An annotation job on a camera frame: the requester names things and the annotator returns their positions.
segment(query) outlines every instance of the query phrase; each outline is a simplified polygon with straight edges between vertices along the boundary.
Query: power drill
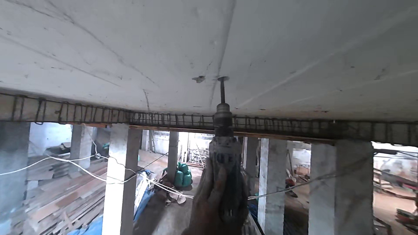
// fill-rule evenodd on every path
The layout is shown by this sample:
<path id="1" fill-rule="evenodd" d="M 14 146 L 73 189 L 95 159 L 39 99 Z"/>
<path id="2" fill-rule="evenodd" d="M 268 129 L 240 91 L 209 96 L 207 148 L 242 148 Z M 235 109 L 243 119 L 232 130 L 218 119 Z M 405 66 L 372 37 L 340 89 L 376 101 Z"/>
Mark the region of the power drill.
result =
<path id="1" fill-rule="evenodd" d="M 224 166 L 227 171 L 225 191 L 219 205 L 219 215 L 222 221 L 227 224 L 237 220 L 244 181 L 240 172 L 242 145 L 234 137 L 232 113 L 229 111 L 229 104 L 225 103 L 224 81 L 228 79 L 229 77 L 218 78 L 218 81 L 221 82 L 221 103 L 216 106 L 215 137 L 209 144 L 214 182 L 217 180 L 220 166 Z"/>

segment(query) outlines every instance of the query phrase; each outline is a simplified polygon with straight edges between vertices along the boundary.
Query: concrete pillar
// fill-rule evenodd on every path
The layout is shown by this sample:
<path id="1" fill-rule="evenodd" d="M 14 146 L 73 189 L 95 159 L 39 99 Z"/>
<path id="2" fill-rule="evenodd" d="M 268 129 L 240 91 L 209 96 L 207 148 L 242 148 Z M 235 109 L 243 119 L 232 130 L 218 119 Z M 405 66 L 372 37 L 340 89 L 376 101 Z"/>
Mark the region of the concrete pillar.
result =
<path id="1" fill-rule="evenodd" d="M 150 150 L 149 134 L 150 134 L 149 130 L 142 130 L 141 150 L 144 150 L 144 151 Z"/>
<path id="2" fill-rule="evenodd" d="M 136 175 L 125 167 L 137 171 L 141 135 L 142 130 L 130 129 L 128 124 L 112 124 L 109 146 L 112 158 L 107 164 L 103 235 L 132 235 L 136 177 L 123 184 L 117 182 Z"/>
<path id="3" fill-rule="evenodd" d="M 86 125 L 73 125 L 70 159 L 85 158 L 92 154 L 93 129 L 94 127 Z M 76 163 L 85 169 L 90 167 L 89 158 L 76 161 Z M 70 169 L 71 171 L 81 170 L 73 164 L 70 165 Z"/>
<path id="4" fill-rule="evenodd" d="M 31 123 L 0 122 L 0 173 L 28 165 Z M 10 213 L 23 206 L 27 171 L 0 176 L 0 235 L 10 232 Z"/>
<path id="5" fill-rule="evenodd" d="M 312 144 L 310 235 L 373 234 L 373 147 L 370 142 L 339 140 Z"/>
<path id="6" fill-rule="evenodd" d="M 293 148 L 294 148 L 294 143 L 291 140 L 288 140 L 288 145 L 287 145 L 287 151 L 289 152 L 289 155 L 287 156 L 286 159 L 286 169 L 289 170 L 290 174 L 293 175 Z"/>
<path id="7" fill-rule="evenodd" d="M 287 140 L 261 139 L 259 195 L 285 189 Z M 258 222 L 267 235 L 283 235 L 285 194 L 261 197 Z"/>
<path id="8" fill-rule="evenodd" d="M 243 162 L 244 169 L 248 175 L 248 189 L 250 194 L 254 195 L 255 178 L 257 176 L 257 147 L 258 147 L 258 138 L 257 137 L 244 137 L 244 154 Z"/>
<path id="9" fill-rule="evenodd" d="M 168 143 L 168 169 L 167 179 L 174 183 L 177 170 L 177 149 L 178 149 L 178 132 L 170 131 L 170 140 Z"/>

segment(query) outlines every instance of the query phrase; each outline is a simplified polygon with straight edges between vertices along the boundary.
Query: hand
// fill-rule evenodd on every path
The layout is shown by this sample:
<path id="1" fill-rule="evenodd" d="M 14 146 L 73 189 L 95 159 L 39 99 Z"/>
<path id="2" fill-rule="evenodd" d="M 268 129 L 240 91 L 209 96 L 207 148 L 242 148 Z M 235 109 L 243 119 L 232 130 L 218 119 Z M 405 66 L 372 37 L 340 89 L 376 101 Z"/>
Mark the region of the hand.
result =
<path id="1" fill-rule="evenodd" d="M 248 216 L 247 195 L 243 190 L 243 200 L 240 206 L 239 219 L 235 224 L 224 224 L 219 217 L 219 204 L 221 202 L 227 172 L 225 168 L 219 169 L 217 181 L 214 183 L 212 162 L 206 160 L 197 192 L 193 199 L 189 227 L 182 235 L 235 235 L 241 234 L 241 228 Z"/>

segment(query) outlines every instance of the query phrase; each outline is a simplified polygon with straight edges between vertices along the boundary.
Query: concrete ceiling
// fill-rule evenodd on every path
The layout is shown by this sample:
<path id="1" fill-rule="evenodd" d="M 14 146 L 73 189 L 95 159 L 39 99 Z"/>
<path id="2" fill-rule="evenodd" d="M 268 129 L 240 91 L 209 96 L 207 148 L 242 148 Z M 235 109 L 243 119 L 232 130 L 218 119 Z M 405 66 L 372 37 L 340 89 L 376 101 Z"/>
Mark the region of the concrete ceiling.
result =
<path id="1" fill-rule="evenodd" d="M 234 114 L 415 121 L 417 25 L 416 0 L 0 0 L 0 87 L 209 114 L 229 76 Z"/>

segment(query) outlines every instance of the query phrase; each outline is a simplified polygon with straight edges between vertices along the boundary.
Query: green bag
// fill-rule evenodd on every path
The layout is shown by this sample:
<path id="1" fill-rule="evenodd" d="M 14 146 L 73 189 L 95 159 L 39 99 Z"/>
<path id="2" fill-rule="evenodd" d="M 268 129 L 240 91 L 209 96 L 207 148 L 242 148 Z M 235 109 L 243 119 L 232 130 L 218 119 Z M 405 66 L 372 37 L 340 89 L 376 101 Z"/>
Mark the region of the green bag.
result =
<path id="1" fill-rule="evenodd" d="M 191 172 L 187 170 L 187 173 L 183 175 L 183 187 L 191 185 Z"/>
<path id="2" fill-rule="evenodd" d="M 185 163 L 177 162 L 177 170 L 187 174 L 189 167 Z"/>
<path id="3" fill-rule="evenodd" d="M 174 178 L 174 187 L 182 187 L 183 186 L 183 172 L 176 171 L 176 177 Z"/>

